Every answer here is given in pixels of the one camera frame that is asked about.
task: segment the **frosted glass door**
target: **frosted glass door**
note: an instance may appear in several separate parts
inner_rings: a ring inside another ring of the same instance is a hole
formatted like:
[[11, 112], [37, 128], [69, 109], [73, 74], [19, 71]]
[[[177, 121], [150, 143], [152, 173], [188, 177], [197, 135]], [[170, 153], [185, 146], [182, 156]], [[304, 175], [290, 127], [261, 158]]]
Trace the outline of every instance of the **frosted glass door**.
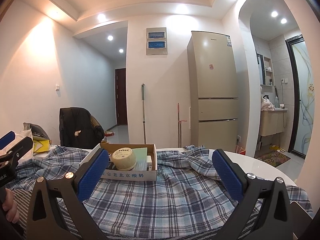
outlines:
[[293, 149], [306, 155], [310, 143], [315, 112], [313, 75], [305, 42], [302, 41], [293, 44], [292, 50], [296, 60], [300, 90], [299, 123]]

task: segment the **striped fabric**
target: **striped fabric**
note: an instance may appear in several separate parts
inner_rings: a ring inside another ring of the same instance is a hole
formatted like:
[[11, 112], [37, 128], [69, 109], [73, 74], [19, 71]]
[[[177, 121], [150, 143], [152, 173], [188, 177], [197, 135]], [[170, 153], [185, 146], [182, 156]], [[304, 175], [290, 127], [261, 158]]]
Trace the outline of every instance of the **striped fabric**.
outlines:
[[[17, 167], [17, 179], [8, 186], [15, 189], [23, 227], [35, 180], [75, 172], [86, 154], [58, 146], [47, 158], [31, 159]], [[204, 148], [183, 154], [158, 152], [157, 181], [100, 179], [84, 206], [110, 239], [209, 239], [227, 221], [237, 202], [226, 192], [208, 154]], [[304, 190], [294, 186], [287, 186], [287, 190], [291, 201], [312, 214]], [[78, 235], [64, 203], [59, 201], [59, 205], [70, 231]], [[260, 207], [258, 201], [242, 236], [249, 233]]]

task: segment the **dark wooden door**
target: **dark wooden door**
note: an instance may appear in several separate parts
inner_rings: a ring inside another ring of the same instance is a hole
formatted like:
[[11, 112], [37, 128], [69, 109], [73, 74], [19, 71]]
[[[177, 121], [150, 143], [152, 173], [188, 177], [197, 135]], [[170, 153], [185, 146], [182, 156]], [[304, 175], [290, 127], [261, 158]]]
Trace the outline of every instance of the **dark wooden door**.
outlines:
[[115, 84], [117, 125], [128, 125], [125, 68], [116, 69]]

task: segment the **human hand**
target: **human hand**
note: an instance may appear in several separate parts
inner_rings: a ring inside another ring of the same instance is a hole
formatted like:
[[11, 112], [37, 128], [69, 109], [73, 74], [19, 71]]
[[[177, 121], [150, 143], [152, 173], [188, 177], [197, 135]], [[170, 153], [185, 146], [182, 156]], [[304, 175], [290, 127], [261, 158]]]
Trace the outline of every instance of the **human hand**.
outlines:
[[7, 192], [7, 195], [5, 197], [5, 202], [2, 204], [2, 208], [6, 214], [6, 219], [9, 222], [17, 223], [20, 219], [20, 213], [18, 211], [17, 203], [13, 199], [13, 193], [9, 189], [5, 189]]

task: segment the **refrigerator door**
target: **refrigerator door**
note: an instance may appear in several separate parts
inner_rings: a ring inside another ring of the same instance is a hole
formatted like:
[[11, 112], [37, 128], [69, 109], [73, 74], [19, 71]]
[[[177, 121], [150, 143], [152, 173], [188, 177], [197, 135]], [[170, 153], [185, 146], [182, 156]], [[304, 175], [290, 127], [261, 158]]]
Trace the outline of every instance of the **refrigerator door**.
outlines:
[[199, 98], [237, 98], [237, 76], [230, 37], [192, 32]]
[[199, 120], [238, 118], [238, 99], [199, 99]]
[[238, 120], [199, 122], [199, 143], [208, 149], [235, 152]]

